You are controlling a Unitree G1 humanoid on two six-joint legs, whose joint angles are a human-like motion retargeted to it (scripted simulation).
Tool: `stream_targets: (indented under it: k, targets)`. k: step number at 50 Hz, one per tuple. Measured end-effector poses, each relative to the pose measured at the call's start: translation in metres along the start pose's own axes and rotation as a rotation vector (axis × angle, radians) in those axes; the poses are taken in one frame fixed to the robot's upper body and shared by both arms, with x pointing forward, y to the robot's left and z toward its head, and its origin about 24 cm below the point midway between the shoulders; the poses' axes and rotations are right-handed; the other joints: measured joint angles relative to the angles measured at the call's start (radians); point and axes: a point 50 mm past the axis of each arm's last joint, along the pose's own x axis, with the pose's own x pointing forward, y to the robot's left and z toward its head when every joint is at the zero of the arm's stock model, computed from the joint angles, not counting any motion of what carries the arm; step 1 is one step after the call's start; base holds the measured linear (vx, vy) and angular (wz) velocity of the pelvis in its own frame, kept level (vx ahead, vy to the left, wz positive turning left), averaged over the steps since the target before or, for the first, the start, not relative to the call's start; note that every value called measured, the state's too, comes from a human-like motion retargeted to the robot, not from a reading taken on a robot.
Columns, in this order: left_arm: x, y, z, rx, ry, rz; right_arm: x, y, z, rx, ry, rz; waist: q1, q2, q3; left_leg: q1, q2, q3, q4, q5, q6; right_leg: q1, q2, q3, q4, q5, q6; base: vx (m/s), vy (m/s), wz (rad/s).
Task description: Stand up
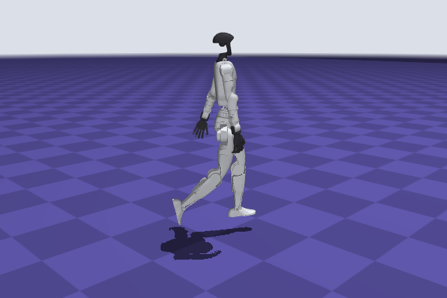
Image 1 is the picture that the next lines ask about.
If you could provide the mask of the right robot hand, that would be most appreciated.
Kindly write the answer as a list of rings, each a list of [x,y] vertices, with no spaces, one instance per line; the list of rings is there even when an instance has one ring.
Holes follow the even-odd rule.
[[[234,126],[231,126],[231,132],[234,135],[233,138],[233,144],[234,144],[234,150],[231,153],[240,153],[244,149],[245,140],[242,137],[241,129],[238,132],[235,132]]]

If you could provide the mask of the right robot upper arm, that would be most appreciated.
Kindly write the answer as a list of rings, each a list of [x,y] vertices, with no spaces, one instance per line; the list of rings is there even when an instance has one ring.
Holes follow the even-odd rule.
[[[233,93],[233,67],[230,64],[221,64],[220,65],[220,75],[223,80],[224,93],[226,97],[226,101],[228,102],[228,97]],[[236,94],[235,94],[236,95]],[[237,95],[236,95],[237,96]],[[237,96],[237,101],[238,101]]]

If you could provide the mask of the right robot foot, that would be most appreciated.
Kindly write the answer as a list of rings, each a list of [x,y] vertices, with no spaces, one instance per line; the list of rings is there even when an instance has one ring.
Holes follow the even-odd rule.
[[[175,208],[175,213],[177,216],[177,220],[179,225],[182,224],[182,215],[184,213],[184,211],[182,210],[181,206],[182,205],[182,201],[180,199],[173,199],[173,204],[174,204],[174,208]]]

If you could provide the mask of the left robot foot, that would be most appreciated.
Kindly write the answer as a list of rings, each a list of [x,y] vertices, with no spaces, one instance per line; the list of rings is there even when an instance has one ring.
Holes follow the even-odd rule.
[[[254,215],[256,211],[254,209],[246,209],[244,207],[241,207],[241,210],[235,210],[235,208],[230,208],[228,211],[229,217],[236,217],[236,216],[250,216]]]

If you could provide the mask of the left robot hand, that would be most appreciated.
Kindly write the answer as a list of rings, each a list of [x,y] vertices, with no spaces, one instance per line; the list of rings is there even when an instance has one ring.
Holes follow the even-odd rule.
[[[202,115],[203,115],[203,112],[201,113],[201,116],[200,116],[201,120],[196,124],[196,127],[194,129],[193,135],[196,132],[196,137],[197,137],[198,131],[200,129],[200,132],[198,134],[198,138],[200,138],[200,134],[201,134],[201,131],[202,131],[202,137],[201,138],[203,139],[203,134],[204,134],[204,130],[205,129],[206,129],[206,134],[208,135],[208,129],[207,129],[207,122],[206,121],[208,121],[210,114],[209,114],[207,119],[202,118]],[[197,128],[198,128],[198,130],[196,131]]]

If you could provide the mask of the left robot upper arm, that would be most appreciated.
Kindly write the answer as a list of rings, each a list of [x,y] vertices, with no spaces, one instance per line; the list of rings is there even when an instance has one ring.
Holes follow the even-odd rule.
[[[212,86],[210,89],[210,95],[216,98],[216,92],[215,92],[215,85],[214,85],[214,78],[212,80]]]

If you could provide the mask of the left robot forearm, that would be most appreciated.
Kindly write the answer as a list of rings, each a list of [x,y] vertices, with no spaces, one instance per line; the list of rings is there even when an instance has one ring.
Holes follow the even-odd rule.
[[[209,113],[212,111],[212,107],[213,107],[215,101],[216,101],[216,98],[211,96],[210,92],[209,92],[208,95],[207,95],[207,98],[206,98],[205,106],[203,108],[202,118],[204,118],[204,119],[208,118]]]

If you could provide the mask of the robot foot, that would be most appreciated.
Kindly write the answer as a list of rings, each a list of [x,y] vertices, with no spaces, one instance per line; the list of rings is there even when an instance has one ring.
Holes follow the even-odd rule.
[[[175,213],[177,216],[177,220],[179,225],[182,224],[182,215],[184,213],[184,211],[182,210],[181,206],[182,205],[182,201],[180,199],[173,199],[173,204],[174,204],[174,208],[175,208]]]
[[[228,211],[229,217],[236,217],[236,216],[250,216],[254,215],[256,211],[254,209],[246,209],[244,207],[241,207],[241,210],[235,210],[235,208],[230,208]]]

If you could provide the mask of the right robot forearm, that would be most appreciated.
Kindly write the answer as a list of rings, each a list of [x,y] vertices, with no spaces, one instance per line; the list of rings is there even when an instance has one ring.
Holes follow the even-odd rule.
[[[228,97],[227,110],[228,110],[228,116],[229,116],[228,121],[229,121],[230,127],[234,126],[235,132],[240,131],[239,118],[238,118],[238,114],[237,114],[237,110],[238,110],[237,96],[235,94],[231,94]]]

